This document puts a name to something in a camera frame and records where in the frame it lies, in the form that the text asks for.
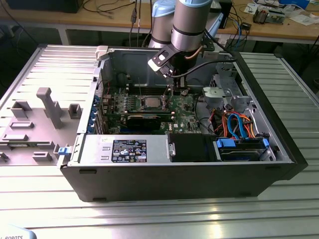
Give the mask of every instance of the motherboard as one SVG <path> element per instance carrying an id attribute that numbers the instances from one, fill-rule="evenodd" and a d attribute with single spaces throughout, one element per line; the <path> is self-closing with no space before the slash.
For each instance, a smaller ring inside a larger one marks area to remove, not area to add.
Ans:
<path id="1" fill-rule="evenodd" d="M 170 88 L 111 88 L 100 111 L 103 133 L 200 133 L 194 112 L 195 94 L 170 94 Z"/>

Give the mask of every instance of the warning label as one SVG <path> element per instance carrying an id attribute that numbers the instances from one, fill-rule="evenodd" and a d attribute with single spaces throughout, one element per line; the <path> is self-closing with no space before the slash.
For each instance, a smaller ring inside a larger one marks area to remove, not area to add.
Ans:
<path id="1" fill-rule="evenodd" d="M 147 162 L 146 140 L 113 140 L 114 163 Z"/>

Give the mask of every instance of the chip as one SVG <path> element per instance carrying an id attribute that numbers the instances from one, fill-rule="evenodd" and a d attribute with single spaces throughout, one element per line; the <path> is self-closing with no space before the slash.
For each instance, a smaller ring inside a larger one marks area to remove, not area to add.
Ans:
<path id="1" fill-rule="evenodd" d="M 160 107 L 160 98 L 158 98 L 158 97 L 145 97 L 145 107 L 147 107 L 147 108 Z"/>

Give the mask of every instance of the copper pipe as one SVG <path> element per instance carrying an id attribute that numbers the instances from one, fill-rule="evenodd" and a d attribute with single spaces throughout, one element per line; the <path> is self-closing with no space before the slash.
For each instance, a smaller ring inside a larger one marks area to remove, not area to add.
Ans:
<path id="1" fill-rule="evenodd" d="M 200 51 L 201 51 L 202 49 L 203 49 L 203 46 L 200 46 L 200 47 L 197 49 L 197 51 L 195 51 L 194 54 L 192 54 L 191 56 L 185 56 L 185 59 L 186 59 L 186 60 L 193 59 L 194 57 L 196 57 L 196 56 L 200 53 Z"/>

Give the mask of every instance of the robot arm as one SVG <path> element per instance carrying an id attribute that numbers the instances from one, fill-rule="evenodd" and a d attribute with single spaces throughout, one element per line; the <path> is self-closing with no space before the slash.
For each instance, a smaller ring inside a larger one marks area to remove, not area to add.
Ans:
<path id="1" fill-rule="evenodd" d="M 223 17 L 210 13 L 211 6 L 212 0 L 159 0 L 154 4 L 149 47 L 162 48 L 149 61 L 155 72 L 164 77 L 179 75 L 196 64 L 205 29 L 215 35 Z"/>

